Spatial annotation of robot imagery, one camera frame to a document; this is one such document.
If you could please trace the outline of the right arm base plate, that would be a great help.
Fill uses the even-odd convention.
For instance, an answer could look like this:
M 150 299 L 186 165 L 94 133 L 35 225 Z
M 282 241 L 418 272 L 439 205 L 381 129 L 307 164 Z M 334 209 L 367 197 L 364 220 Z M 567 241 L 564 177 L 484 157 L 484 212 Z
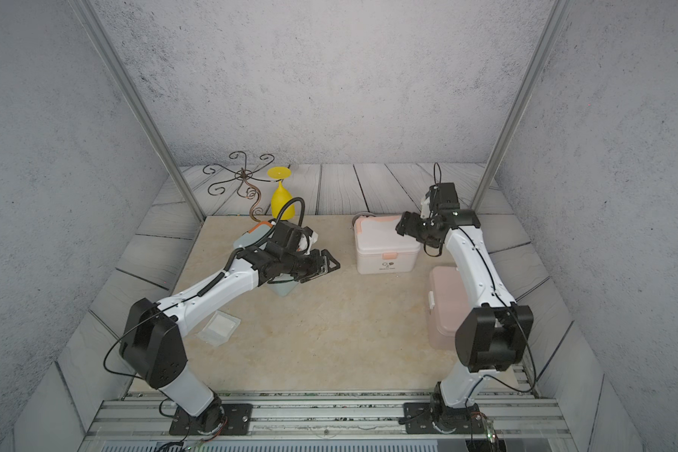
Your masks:
M 408 402 L 403 405 L 404 416 L 399 425 L 408 434 L 476 435 L 486 432 L 478 405 L 466 408 L 448 408 L 428 402 Z

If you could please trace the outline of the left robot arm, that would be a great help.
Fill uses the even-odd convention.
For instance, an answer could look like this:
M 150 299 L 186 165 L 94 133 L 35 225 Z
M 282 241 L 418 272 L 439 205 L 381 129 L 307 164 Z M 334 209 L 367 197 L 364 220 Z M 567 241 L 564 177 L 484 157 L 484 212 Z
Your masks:
M 214 431 L 223 417 L 222 402 L 188 367 L 185 337 L 205 318 L 258 287 L 304 284 L 340 269 L 328 250 L 316 249 L 316 241 L 318 234 L 301 220 L 278 216 L 256 241 L 232 250 L 213 275 L 161 301 L 136 301 L 113 350 L 141 380 L 203 422 L 205 431 Z

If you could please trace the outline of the white pink medicine box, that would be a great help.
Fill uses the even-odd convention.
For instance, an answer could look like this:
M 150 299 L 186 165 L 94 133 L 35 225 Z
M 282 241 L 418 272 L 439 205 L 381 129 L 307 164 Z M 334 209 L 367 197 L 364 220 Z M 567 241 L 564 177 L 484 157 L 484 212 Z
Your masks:
M 401 216 L 360 218 L 354 225 L 357 271 L 363 275 L 410 272 L 420 243 L 396 232 Z

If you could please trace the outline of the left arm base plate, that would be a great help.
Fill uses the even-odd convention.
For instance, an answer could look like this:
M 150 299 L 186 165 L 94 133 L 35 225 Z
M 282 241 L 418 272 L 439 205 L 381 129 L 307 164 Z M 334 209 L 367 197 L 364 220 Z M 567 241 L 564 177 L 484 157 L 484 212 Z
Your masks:
M 249 433 L 252 404 L 212 404 L 198 416 L 191 416 L 183 408 L 176 409 L 169 434 L 173 436 L 245 436 Z

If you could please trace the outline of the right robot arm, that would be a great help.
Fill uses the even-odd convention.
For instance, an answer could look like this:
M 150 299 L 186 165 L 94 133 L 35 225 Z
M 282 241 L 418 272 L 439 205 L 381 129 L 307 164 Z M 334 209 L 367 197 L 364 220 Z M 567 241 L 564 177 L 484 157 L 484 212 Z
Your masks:
M 433 165 L 434 184 L 421 203 L 420 213 L 406 212 L 395 230 L 426 248 L 453 258 L 467 299 L 469 313 L 455 332 L 459 363 L 438 382 L 429 418 L 448 432 L 457 423 L 471 421 L 477 411 L 473 395 L 487 380 L 522 361 L 534 316 L 520 306 L 504 286 L 485 246 L 476 212 L 463 209 L 455 186 L 442 181 L 439 164 Z

